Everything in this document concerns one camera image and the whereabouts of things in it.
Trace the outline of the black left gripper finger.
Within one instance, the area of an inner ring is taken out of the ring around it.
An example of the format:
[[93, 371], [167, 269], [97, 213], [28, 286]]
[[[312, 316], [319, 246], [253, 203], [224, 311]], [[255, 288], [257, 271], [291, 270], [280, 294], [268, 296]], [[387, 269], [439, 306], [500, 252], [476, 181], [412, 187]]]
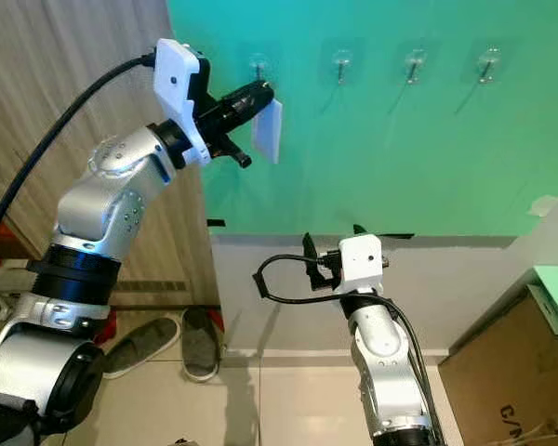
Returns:
[[273, 85], [262, 78], [241, 85], [233, 92], [233, 110], [240, 118], [254, 118], [272, 101], [274, 101]]

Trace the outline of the white key card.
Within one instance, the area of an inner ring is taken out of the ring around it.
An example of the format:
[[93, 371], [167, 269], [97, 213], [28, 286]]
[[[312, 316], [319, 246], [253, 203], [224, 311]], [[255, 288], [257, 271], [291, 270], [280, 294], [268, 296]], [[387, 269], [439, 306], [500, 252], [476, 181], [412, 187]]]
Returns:
[[282, 122], [284, 103], [271, 100], [258, 111], [253, 119], [253, 149], [271, 164], [279, 164], [282, 149]]

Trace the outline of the grey slipper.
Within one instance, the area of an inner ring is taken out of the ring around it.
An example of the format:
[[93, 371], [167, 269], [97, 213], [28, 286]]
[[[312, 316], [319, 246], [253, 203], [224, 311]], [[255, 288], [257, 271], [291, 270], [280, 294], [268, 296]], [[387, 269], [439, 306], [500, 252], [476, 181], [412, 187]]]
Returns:
[[103, 378], [113, 381], [139, 368], [144, 362], [176, 344], [179, 332], [180, 322], [174, 316], [143, 323], [118, 340], [106, 353]]
[[219, 373], [219, 332], [207, 309], [189, 308], [181, 315], [181, 359], [190, 381], [204, 383]]

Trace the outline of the wood grain wardrobe door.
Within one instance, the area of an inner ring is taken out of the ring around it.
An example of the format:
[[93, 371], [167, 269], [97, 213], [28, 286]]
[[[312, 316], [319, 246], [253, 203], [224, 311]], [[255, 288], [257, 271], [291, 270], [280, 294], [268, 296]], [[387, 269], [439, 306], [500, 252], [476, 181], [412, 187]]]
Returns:
[[[88, 85], [164, 37], [172, 37], [165, 0], [0, 0], [0, 197], [38, 140]], [[0, 256], [42, 255], [58, 200], [84, 173], [93, 149], [161, 120], [149, 69], [123, 73], [101, 89], [20, 188], [4, 220], [8, 235], [0, 235]], [[179, 289], [118, 292], [118, 306], [219, 302], [198, 169], [182, 169], [147, 205], [119, 280], [177, 283]]]

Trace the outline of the white plastic jug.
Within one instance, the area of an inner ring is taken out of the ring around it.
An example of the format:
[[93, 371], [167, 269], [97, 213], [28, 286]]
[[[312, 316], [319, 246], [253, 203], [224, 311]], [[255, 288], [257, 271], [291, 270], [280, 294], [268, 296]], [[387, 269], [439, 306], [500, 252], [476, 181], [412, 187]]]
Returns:
[[35, 273], [27, 269], [29, 259], [6, 259], [0, 262], [0, 293], [29, 292]]

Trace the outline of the cardboard box table base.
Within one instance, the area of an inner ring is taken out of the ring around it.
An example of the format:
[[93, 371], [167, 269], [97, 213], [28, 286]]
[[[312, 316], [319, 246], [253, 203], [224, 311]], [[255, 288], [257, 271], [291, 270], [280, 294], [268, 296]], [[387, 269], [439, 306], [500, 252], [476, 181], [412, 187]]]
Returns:
[[463, 446], [558, 446], [558, 335], [528, 285], [439, 365]]

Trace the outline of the clear adhesive wall hook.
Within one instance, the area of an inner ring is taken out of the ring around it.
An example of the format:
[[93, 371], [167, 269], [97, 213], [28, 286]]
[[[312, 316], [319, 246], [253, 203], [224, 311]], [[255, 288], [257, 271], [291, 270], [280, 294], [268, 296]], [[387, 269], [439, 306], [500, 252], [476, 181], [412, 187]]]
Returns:
[[253, 73], [255, 81], [270, 81], [270, 70], [273, 64], [271, 57], [261, 52], [254, 52], [249, 56], [250, 72]]
[[335, 65], [335, 81], [336, 85], [346, 85], [346, 75], [354, 63], [354, 52], [351, 48], [339, 48], [333, 55], [333, 64]]
[[488, 47], [482, 55], [479, 56], [478, 63], [478, 84], [488, 85], [493, 82], [493, 75], [496, 73], [497, 65], [501, 61], [501, 52], [498, 46]]
[[427, 59], [427, 48], [412, 48], [404, 59], [404, 84], [415, 85], [419, 83], [423, 65]]

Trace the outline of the green wall board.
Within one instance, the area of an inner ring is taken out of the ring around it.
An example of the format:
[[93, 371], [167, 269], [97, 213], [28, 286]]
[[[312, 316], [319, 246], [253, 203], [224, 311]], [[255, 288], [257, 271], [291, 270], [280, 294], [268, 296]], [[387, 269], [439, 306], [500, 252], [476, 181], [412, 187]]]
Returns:
[[[222, 95], [271, 57], [279, 164], [217, 160], [204, 208], [224, 234], [523, 235], [558, 196], [558, 0], [167, 0]], [[493, 82], [478, 59], [501, 50]], [[351, 48], [346, 85], [333, 55]], [[418, 84], [404, 59], [427, 48]]]

